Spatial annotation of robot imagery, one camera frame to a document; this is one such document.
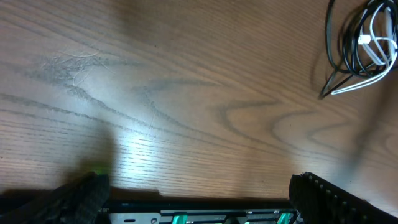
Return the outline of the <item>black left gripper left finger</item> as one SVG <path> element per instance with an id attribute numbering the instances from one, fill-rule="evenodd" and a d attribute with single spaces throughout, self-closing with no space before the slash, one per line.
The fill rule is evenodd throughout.
<path id="1" fill-rule="evenodd" d="M 94 223 L 109 199 L 109 177 L 89 172 L 1 215 L 1 223 Z"/>

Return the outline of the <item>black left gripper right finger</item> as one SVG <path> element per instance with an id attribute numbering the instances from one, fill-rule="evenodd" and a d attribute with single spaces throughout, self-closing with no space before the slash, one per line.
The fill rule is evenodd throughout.
<path id="1" fill-rule="evenodd" d="M 308 224 L 397 224 L 397 217 L 311 172 L 291 177 L 289 201 Z"/>

